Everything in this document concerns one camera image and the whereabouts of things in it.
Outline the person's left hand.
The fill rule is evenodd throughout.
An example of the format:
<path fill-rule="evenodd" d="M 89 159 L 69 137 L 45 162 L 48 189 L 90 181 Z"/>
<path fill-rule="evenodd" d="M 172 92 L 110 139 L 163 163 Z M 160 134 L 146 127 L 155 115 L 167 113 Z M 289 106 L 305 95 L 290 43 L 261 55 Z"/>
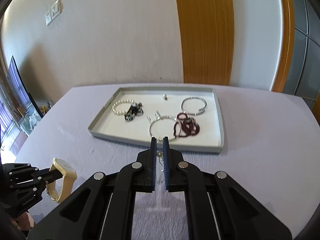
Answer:
<path fill-rule="evenodd" d="M 10 220 L 20 231 L 30 231 L 34 227 L 34 220 L 28 212 L 21 214 L 17 218 L 10 218 Z"/>

